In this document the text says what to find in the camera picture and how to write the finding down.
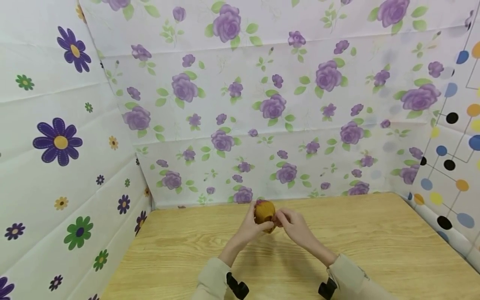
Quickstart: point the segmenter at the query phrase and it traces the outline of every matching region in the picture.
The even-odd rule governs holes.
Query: black dot
[[[450,222],[449,219],[447,219],[444,216],[439,216],[437,218],[437,223],[438,223],[438,225],[440,225],[441,228],[443,228],[445,230],[452,229],[452,223]]]
[[[447,123],[448,124],[455,124],[458,121],[458,115],[456,112],[451,112],[447,115]]]

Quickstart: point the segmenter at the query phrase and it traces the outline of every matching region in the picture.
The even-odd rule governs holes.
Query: wooden tabletop
[[[480,299],[480,275],[393,193],[274,203],[302,212],[318,239],[399,299]],[[201,269],[218,256],[247,208],[153,211],[102,300],[190,299]],[[281,228],[248,245],[232,272],[248,285],[248,300],[320,300],[317,289],[327,279],[325,267]],[[225,299],[235,298],[228,291]]]

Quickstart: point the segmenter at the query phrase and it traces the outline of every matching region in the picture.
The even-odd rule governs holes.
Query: purple rose
[[[413,165],[409,168],[403,168],[400,171],[400,177],[403,178],[405,184],[413,184],[415,177],[419,171],[420,165]]]
[[[168,171],[162,179],[163,186],[168,187],[169,190],[176,189],[181,186],[180,174],[174,171]]]
[[[352,117],[356,116],[362,111],[362,109],[363,109],[363,104],[357,104],[354,107],[352,107],[352,109],[351,109],[352,112],[350,113],[350,115]]]
[[[416,159],[422,159],[423,157],[423,152],[418,149],[417,147],[411,147],[409,149],[410,153],[412,154],[412,156]]]
[[[132,55],[133,58],[140,61],[147,61],[148,59],[152,58],[152,54],[140,44],[137,46],[132,45]]]
[[[216,124],[217,125],[222,125],[223,123],[225,123],[226,120],[227,120],[227,115],[226,114],[219,114],[216,117]]]
[[[240,10],[224,4],[220,8],[219,16],[213,21],[213,34],[218,36],[222,43],[236,38],[240,32]]]
[[[127,87],[127,93],[132,97],[132,99],[135,99],[137,101],[140,101],[140,92],[134,88],[134,87]]]
[[[233,195],[233,201],[238,204],[250,203],[252,202],[252,198],[252,189],[245,186],[240,187],[238,192]]]
[[[445,70],[444,66],[438,61],[428,64],[428,74],[430,74],[430,76],[433,78],[440,77],[440,73],[443,72],[443,70]]]
[[[275,74],[272,76],[273,85],[277,88],[282,88],[283,78],[282,76]]]
[[[272,95],[270,99],[262,101],[260,111],[265,119],[276,119],[282,115],[287,101],[279,94]]]
[[[188,68],[188,67],[191,67],[195,62],[195,56],[193,56],[192,54],[187,54],[182,58],[182,60],[183,62],[181,63],[181,65],[184,68]]]
[[[424,84],[416,90],[409,90],[402,96],[403,109],[428,109],[433,103],[437,102],[437,97],[441,94],[433,84]]]
[[[410,0],[386,0],[378,8],[377,20],[382,21],[382,26],[387,28],[397,24],[407,12]]]
[[[240,97],[242,90],[243,90],[243,85],[239,84],[236,81],[234,81],[228,87],[228,91],[230,92],[230,97],[232,97],[232,98]]]
[[[351,195],[366,195],[370,190],[370,185],[366,182],[359,181],[355,183],[355,186],[348,190],[348,194]]]
[[[305,41],[305,38],[300,34],[300,31],[290,31],[288,35],[288,45],[293,46],[294,48],[300,48],[307,42]]]
[[[217,150],[228,152],[232,150],[232,146],[235,145],[233,137],[227,135],[223,130],[217,130],[211,137],[212,144]]]
[[[180,73],[173,76],[172,80],[173,93],[178,99],[190,103],[194,97],[198,97],[198,87],[190,82],[187,74]]]
[[[350,121],[346,125],[342,126],[340,130],[340,138],[342,142],[346,144],[356,145],[361,138],[363,138],[363,128]]]
[[[173,14],[173,18],[177,22],[181,22],[181,21],[185,20],[185,18],[187,17],[187,12],[185,11],[185,9],[183,7],[180,7],[180,6],[177,6],[176,8],[174,8],[173,11],[172,11],[172,14]]]
[[[334,60],[318,65],[315,82],[317,86],[327,92],[331,92],[334,87],[339,86],[342,82],[342,73],[336,69],[337,65]]]
[[[347,50],[349,46],[350,46],[350,43],[346,39],[339,41],[338,43],[335,44],[335,49],[333,50],[333,53],[341,54],[343,53],[343,51]]]
[[[144,130],[150,125],[150,112],[141,106],[135,106],[132,111],[126,112],[122,116],[130,130]]]
[[[276,172],[276,179],[281,183],[292,182],[297,176],[297,166],[285,163],[280,170]]]

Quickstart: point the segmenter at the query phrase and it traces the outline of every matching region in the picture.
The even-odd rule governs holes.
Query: green flower
[[[65,237],[63,242],[70,244],[68,250],[73,250],[75,247],[83,247],[85,240],[88,240],[92,234],[90,230],[93,228],[93,223],[90,223],[90,217],[85,219],[81,216],[77,218],[76,224],[68,225],[67,231],[70,233]]]
[[[17,75],[17,79],[15,81],[18,83],[18,86],[24,88],[25,91],[33,90],[33,86],[35,86],[35,84],[32,82],[32,78],[27,78],[25,75]]]
[[[95,258],[95,263],[93,264],[93,268],[95,268],[95,272],[99,269],[103,268],[103,265],[107,263],[108,252],[107,250],[100,251],[98,256]]]

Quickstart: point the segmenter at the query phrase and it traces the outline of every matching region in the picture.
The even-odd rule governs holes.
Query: orange dot
[[[467,108],[467,114],[471,117],[480,115],[480,105],[472,104]]]
[[[466,192],[468,191],[468,188],[469,188],[468,182],[466,182],[463,179],[459,179],[456,181],[456,188],[461,192]]]

